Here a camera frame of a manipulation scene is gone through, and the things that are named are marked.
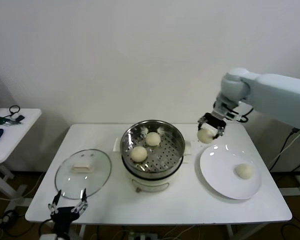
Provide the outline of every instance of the small white table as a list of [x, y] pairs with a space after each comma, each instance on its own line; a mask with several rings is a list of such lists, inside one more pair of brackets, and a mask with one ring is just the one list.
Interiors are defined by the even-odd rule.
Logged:
[[[262, 186], [248, 200], [234, 200], [216, 193], [202, 181], [198, 171], [199, 158], [207, 147], [194, 144], [197, 138], [196, 124], [175, 124], [187, 142], [193, 141], [192, 155], [186, 155], [178, 170], [178, 176], [168, 189], [162, 192], [137, 193], [126, 176], [121, 155], [113, 152], [116, 138], [120, 138], [131, 124], [75, 124], [65, 136], [25, 218], [42, 222], [50, 218], [48, 203], [57, 194], [55, 175], [61, 163], [71, 154], [84, 149], [106, 152], [112, 162], [110, 177], [103, 188], [88, 198], [88, 208], [75, 221], [84, 225], [230, 225], [250, 224], [232, 239], [244, 239], [270, 222], [288, 221], [292, 218], [283, 196], [271, 177], [264, 161], [241, 124], [229, 123], [225, 135], [215, 143], [236, 143], [253, 155], [260, 171]], [[61, 197], [59, 207], [75, 206], [79, 200]]]
[[[9, 115], [8, 108], [0, 108], [0, 117]], [[0, 177], [0, 191], [2, 191], [8, 198], [14, 199], [22, 195], [26, 190], [26, 185], [19, 186], [18, 190], [14, 190], [6, 183], [7, 179], [13, 179], [14, 175], [2, 164], [9, 155], [13, 152], [22, 138], [26, 135], [32, 125], [37, 121], [41, 115], [40, 109], [21, 108], [19, 114], [25, 118], [21, 121], [22, 124], [4, 126], [0, 125], [0, 129], [4, 132], [0, 138], [0, 172], [4, 174], [4, 178]], [[7, 209], [13, 209], [16, 202], [12, 201]]]

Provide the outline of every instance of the glass lid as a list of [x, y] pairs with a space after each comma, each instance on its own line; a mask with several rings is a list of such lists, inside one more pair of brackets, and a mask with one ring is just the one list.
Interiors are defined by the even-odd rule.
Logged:
[[66, 159], [55, 175], [55, 187], [68, 199], [89, 197], [107, 182], [111, 172], [109, 156], [97, 149], [78, 151]]

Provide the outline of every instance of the white wall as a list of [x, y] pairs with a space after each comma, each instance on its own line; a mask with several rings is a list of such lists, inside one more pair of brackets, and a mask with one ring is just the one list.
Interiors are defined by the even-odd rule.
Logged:
[[[46, 169], [73, 123], [195, 123], [238, 66], [300, 78], [300, 0], [0, 0], [0, 106], [43, 112], [9, 166]], [[247, 124], [265, 160], [278, 126]]]

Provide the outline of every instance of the table leg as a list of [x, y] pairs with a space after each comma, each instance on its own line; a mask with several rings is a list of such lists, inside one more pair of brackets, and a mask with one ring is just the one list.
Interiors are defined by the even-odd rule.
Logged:
[[0, 177], [0, 191], [10, 199], [19, 197], [17, 192]]
[[3, 164], [0, 164], [0, 172], [4, 174], [5, 176], [8, 176], [9, 179], [14, 179], [15, 175], [8, 169], [6, 168]]
[[[300, 176], [296, 176], [296, 179], [300, 183]], [[284, 187], [279, 190], [283, 196], [300, 196], [300, 187]]]
[[248, 224], [244, 228], [242, 228], [240, 231], [238, 231], [235, 235], [231, 236], [229, 240], [245, 240], [251, 235], [258, 232], [260, 229], [262, 229], [264, 226], [266, 226], [267, 223], [258, 223], [258, 224]]

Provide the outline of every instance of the white plate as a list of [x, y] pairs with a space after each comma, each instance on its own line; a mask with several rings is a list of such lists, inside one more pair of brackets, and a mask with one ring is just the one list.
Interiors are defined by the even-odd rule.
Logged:
[[[235, 168], [239, 164], [252, 165], [254, 174], [250, 179], [242, 179], [236, 174]], [[215, 144], [204, 150], [200, 169], [212, 188], [231, 199], [249, 199], [261, 186], [258, 168], [248, 154], [229, 144]]]

